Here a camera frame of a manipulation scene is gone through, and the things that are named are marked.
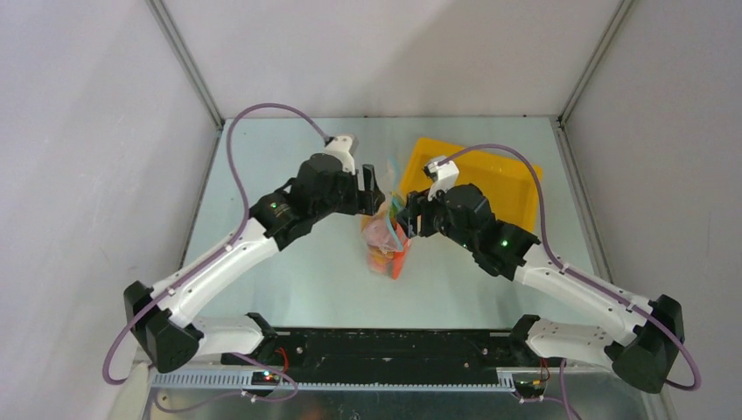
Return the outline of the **red carrot with leaves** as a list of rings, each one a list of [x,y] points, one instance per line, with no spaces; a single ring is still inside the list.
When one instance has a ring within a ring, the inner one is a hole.
[[[397,224],[396,214],[403,208],[399,195],[392,195],[390,202],[376,215],[362,224],[362,237],[367,245],[367,265],[376,273],[397,279],[403,270],[410,239]]]

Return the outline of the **clear zip top bag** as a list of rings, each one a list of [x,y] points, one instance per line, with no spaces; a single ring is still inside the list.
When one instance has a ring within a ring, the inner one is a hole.
[[[392,280],[402,274],[411,246],[410,239],[396,221],[406,204],[400,191],[401,175],[396,158],[388,156],[386,171],[379,181],[385,200],[374,215],[363,216],[360,222],[360,234],[367,246],[368,268]]]

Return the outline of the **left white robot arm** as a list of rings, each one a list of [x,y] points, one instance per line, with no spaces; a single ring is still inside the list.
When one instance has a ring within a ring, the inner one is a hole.
[[[245,354],[260,365],[272,361],[277,342],[260,316],[202,318],[201,310],[327,216],[372,215],[383,201],[371,164],[346,171],[331,154],[310,156],[295,177],[262,196],[248,210],[247,221],[208,254],[153,286],[130,284],[123,292],[129,331],[160,373],[210,354]]]

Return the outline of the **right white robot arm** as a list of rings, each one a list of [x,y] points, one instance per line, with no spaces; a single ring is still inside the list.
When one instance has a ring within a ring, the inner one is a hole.
[[[472,184],[434,196],[412,192],[395,218],[409,238],[440,234],[467,249],[487,274],[546,293],[588,318],[589,325],[577,325],[522,316],[508,343],[517,364],[562,358],[610,368],[649,394],[668,385],[684,342],[682,307],[672,297],[649,299],[579,272],[551,256],[536,235],[497,219]]]

